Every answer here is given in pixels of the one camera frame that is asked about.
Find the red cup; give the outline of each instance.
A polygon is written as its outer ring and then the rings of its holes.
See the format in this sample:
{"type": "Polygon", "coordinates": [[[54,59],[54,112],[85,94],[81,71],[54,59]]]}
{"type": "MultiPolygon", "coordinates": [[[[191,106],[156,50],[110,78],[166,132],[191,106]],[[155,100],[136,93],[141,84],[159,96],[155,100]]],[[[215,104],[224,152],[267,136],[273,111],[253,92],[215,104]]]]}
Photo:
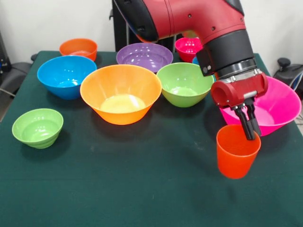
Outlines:
{"type": "Polygon", "coordinates": [[[181,38],[175,42],[176,50],[181,60],[192,63],[196,53],[202,50],[199,38],[181,38]]]}
{"type": "Polygon", "coordinates": [[[62,56],[79,55],[95,61],[97,48],[98,45],[90,39],[71,39],[61,44],[59,51],[62,56]]]}
{"type": "Polygon", "coordinates": [[[217,161],[224,176],[240,179],[248,173],[261,148],[261,139],[255,135],[255,140],[247,140],[241,125],[227,125],[218,131],[217,161]]]}

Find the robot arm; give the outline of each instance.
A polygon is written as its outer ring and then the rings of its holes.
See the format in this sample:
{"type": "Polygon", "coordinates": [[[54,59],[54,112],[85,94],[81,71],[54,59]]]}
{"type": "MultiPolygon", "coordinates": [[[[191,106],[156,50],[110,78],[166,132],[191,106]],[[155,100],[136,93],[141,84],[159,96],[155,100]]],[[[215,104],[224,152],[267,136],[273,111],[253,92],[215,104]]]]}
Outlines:
{"type": "Polygon", "coordinates": [[[114,2],[143,42],[194,31],[203,45],[197,53],[203,75],[215,74],[217,79],[211,89],[214,102],[236,112],[247,139],[255,139],[254,131],[261,134],[254,115],[254,98],[266,93],[268,83],[255,63],[240,0],[114,2]]]}

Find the pink bowl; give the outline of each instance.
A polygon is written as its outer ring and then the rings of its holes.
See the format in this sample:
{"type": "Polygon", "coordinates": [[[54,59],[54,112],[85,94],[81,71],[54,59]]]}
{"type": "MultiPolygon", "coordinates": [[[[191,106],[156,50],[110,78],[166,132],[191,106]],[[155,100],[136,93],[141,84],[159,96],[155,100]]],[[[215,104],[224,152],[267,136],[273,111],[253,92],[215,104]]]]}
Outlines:
{"type": "Polygon", "coordinates": [[[192,63],[196,53],[202,50],[202,45],[199,38],[181,38],[175,42],[176,50],[180,58],[192,63]]]}
{"type": "MultiPolygon", "coordinates": [[[[255,114],[262,136],[267,136],[282,126],[292,122],[301,112],[299,96],[283,82],[268,78],[268,91],[256,98],[255,114]]],[[[230,108],[220,109],[227,124],[241,124],[230,108]]]]}

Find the green bowl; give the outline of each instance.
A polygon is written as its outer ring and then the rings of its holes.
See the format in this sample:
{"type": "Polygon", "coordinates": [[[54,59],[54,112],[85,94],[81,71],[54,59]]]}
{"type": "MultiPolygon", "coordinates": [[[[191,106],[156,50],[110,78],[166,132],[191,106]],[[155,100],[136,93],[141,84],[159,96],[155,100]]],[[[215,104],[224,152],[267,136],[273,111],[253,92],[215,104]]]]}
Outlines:
{"type": "Polygon", "coordinates": [[[62,115],[52,109],[35,109],[18,117],[12,127],[14,137],[30,147],[51,146],[63,126],[62,115]]]}
{"type": "Polygon", "coordinates": [[[214,78],[204,77],[200,66],[192,63],[174,63],[159,70],[162,94],[177,107],[191,107],[209,93],[214,78]]]}

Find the table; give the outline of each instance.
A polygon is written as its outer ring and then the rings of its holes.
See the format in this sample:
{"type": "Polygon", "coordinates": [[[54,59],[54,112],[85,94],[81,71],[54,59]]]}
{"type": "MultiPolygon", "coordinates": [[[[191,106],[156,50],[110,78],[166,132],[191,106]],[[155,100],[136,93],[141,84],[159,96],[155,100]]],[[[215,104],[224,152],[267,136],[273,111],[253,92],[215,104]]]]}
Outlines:
{"type": "MultiPolygon", "coordinates": [[[[98,67],[116,64],[115,55],[99,52],[98,67]]],[[[263,137],[249,174],[230,180],[217,169],[215,136],[225,122],[210,95],[188,109],[161,96],[136,124],[111,125],[81,99],[61,100],[38,82],[40,65],[56,56],[39,53],[0,124],[0,226],[303,226],[303,137],[295,123],[263,137]],[[11,134],[35,108],[64,117],[44,150],[11,134]]]]}

